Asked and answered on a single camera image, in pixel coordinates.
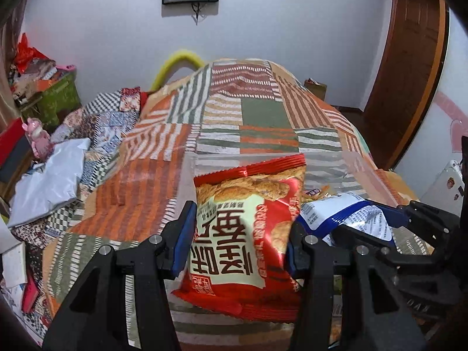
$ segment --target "blue and white package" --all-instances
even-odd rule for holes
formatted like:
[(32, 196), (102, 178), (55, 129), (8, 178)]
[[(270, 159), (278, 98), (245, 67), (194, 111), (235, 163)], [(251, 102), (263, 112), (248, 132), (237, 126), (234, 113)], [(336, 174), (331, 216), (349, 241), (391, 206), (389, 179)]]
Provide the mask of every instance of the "blue and white package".
[(328, 240), (331, 231), (345, 224), (381, 240), (392, 241), (392, 232), (382, 210), (350, 192), (303, 204), (296, 220), (321, 239)]

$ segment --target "bedspread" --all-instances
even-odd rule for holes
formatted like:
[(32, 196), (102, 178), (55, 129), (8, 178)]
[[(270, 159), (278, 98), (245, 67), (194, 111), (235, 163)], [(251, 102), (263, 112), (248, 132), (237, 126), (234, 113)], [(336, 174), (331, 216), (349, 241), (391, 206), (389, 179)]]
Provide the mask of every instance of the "bedspread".
[[(318, 184), (324, 176), (339, 178), (348, 191), (375, 198), (366, 177), (349, 173), (340, 156), (342, 151), (356, 152), (375, 169), (354, 126), (287, 70), (263, 60), (216, 61), (166, 85), (148, 98), (140, 121), (122, 136), (119, 150), (112, 176), (87, 197), (83, 220), (44, 250), (52, 315), (101, 245), (137, 246), (177, 216), (181, 170), (190, 155), (316, 153), (317, 162), (307, 165), (306, 185)], [(387, 176), (379, 176), (394, 204), (405, 203)], [(403, 252), (427, 251), (411, 233), (398, 232), (395, 237)], [(176, 285), (168, 281), (168, 292)], [(292, 324), (242, 321), (171, 294), (168, 299), (184, 350), (285, 350), (289, 343)], [(129, 341), (138, 346), (131, 276), (126, 281), (126, 314)]]

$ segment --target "silver bolt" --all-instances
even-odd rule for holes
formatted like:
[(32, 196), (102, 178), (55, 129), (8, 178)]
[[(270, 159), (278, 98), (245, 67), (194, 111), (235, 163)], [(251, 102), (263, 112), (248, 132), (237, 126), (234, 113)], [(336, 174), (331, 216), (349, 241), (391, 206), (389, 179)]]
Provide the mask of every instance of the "silver bolt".
[(103, 245), (101, 248), (99, 248), (99, 253), (103, 254), (104, 256), (111, 253), (111, 246), (110, 245)]
[(162, 236), (161, 235), (152, 235), (150, 238), (149, 238), (149, 242), (151, 244), (159, 244), (162, 242)]
[(356, 250), (357, 250), (357, 253), (361, 254), (361, 255), (365, 255), (365, 254), (368, 254), (369, 253), (369, 248), (367, 248), (365, 245), (358, 245), (356, 247)]
[(304, 240), (306, 241), (307, 244), (310, 244), (310, 245), (314, 245), (319, 242), (319, 239), (317, 238), (317, 236), (313, 236), (313, 235), (307, 235), (304, 238)]

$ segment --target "bed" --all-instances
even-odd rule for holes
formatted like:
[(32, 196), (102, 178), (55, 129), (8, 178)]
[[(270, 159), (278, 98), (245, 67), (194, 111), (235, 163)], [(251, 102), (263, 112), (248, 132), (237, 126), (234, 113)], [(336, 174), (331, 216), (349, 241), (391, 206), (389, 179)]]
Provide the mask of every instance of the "bed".
[[(151, 94), (138, 88), (99, 94), (52, 137), (89, 137), (92, 145), (79, 199), (13, 230), (27, 244), (27, 263), (41, 292), (34, 311), (21, 318), (39, 344), (101, 245), (135, 247), (178, 216), (190, 197), (186, 171), (197, 157), (304, 152), (318, 157), (306, 185), (326, 180), (393, 206), (416, 199), (397, 174), (377, 170), (363, 138), (340, 112), (266, 60), (215, 61)], [(363, 165), (344, 159), (349, 155)], [(403, 253), (430, 252), (406, 229), (395, 230), (394, 239)], [(182, 349), (287, 349), (292, 324), (207, 312), (171, 295), (177, 283), (166, 288)], [(129, 343), (138, 346), (131, 277), (126, 314)]]

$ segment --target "brown wooden door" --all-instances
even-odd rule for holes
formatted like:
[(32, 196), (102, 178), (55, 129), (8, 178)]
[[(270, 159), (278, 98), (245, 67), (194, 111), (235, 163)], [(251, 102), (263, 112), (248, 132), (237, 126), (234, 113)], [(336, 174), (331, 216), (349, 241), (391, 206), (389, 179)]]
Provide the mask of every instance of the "brown wooden door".
[(392, 18), (364, 120), (378, 167), (402, 156), (431, 101), (445, 38), (443, 0), (393, 0)]

